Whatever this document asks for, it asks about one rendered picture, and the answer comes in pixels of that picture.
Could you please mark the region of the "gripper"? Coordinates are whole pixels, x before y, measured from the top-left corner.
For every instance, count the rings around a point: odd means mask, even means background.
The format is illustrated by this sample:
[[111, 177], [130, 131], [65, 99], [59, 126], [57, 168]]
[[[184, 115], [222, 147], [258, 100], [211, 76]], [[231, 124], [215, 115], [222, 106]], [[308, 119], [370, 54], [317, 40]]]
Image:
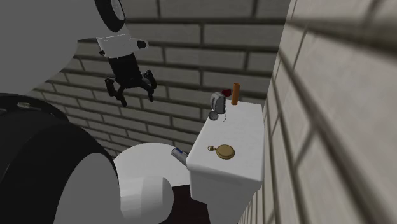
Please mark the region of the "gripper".
[[[147, 91], [149, 100], [153, 102], [153, 94], [157, 88], [157, 81], [151, 70], [147, 70], [141, 74], [136, 56], [133, 53], [122, 57], [108, 58], [108, 62], [115, 75], [115, 79], [106, 78], [104, 80], [110, 97], [115, 97], [121, 102], [123, 107], [126, 107], [127, 102], [123, 95], [125, 88], [140, 87]], [[115, 81], [121, 86], [118, 90], [115, 89]]]

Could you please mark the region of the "silver can with blue label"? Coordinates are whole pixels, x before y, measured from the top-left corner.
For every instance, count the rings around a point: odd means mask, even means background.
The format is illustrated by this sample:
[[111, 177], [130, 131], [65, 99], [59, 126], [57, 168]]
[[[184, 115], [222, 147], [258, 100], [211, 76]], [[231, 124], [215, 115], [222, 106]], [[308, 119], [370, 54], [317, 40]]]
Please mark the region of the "silver can with blue label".
[[186, 161], [188, 155], [184, 151], [180, 150], [178, 147], [175, 147], [172, 149], [171, 155], [180, 161], [184, 166], [187, 166]]

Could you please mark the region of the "orange cylinder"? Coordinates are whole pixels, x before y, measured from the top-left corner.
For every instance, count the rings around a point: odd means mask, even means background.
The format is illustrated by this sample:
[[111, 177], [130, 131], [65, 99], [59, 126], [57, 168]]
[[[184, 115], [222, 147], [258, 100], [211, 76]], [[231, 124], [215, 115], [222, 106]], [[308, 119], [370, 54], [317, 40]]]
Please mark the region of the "orange cylinder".
[[240, 83], [234, 83], [232, 89], [231, 105], [236, 106], [239, 101]]

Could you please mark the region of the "white toilet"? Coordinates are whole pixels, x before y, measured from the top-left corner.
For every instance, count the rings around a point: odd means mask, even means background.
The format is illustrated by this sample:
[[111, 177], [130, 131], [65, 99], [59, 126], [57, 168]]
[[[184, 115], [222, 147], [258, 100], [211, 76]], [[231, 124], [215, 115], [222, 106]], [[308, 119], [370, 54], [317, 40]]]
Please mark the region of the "white toilet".
[[[203, 224], [238, 224], [264, 175], [265, 128], [259, 104], [226, 101], [225, 116], [207, 119], [187, 157], [187, 166], [171, 155], [175, 146], [144, 143], [114, 160], [124, 217], [138, 224], [160, 224], [171, 212], [172, 189], [189, 185], [190, 197], [207, 206]], [[208, 146], [228, 144], [230, 160]]]

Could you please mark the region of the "gold pocket watch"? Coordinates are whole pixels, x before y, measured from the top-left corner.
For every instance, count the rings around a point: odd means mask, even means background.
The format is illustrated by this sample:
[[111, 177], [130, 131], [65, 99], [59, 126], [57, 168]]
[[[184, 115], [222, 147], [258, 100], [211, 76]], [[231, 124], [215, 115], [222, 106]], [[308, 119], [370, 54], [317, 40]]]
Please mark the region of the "gold pocket watch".
[[217, 147], [208, 146], [209, 151], [215, 151], [217, 156], [223, 160], [230, 160], [235, 156], [235, 150], [228, 144], [222, 144]]

